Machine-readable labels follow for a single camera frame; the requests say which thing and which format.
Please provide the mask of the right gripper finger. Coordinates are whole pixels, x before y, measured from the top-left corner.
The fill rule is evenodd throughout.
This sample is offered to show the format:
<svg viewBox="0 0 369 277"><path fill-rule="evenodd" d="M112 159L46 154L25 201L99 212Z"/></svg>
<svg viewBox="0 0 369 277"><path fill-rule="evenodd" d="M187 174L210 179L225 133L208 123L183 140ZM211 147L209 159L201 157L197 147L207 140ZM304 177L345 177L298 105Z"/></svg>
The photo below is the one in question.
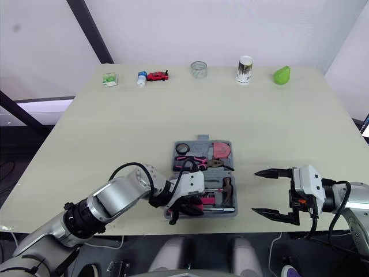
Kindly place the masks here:
<svg viewBox="0 0 369 277"><path fill-rule="evenodd" d="M252 208L252 210L275 222L289 223L295 226L300 225L299 211L294 208L288 214L281 214L278 210L269 208Z"/></svg>
<svg viewBox="0 0 369 277"><path fill-rule="evenodd" d="M270 179L278 179L280 177L292 178L293 169L266 169L254 173L254 176Z"/></svg>

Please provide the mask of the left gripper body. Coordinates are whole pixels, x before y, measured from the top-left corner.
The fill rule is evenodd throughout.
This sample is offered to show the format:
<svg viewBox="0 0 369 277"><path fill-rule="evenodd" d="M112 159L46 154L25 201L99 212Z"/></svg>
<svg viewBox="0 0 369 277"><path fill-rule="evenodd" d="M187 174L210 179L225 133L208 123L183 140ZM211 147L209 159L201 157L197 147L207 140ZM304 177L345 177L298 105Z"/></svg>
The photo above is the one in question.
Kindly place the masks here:
<svg viewBox="0 0 369 277"><path fill-rule="evenodd" d="M169 208L165 209L167 214L171 213L172 211L178 211L184 215L190 216L190 197L184 196L176 200L176 202Z"/></svg>

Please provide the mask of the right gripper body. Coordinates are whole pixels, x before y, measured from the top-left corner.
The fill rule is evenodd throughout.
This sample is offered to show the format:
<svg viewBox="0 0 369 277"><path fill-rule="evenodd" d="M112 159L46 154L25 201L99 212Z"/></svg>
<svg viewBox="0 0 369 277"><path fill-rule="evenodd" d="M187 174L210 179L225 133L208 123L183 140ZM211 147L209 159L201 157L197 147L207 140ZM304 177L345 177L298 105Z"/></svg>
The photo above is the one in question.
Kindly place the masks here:
<svg viewBox="0 0 369 277"><path fill-rule="evenodd" d="M289 190L289 206L292 208L292 215L299 216L299 212L308 212L314 214L313 195L306 194L304 191L297 191L296 181L291 179L291 188Z"/></svg>

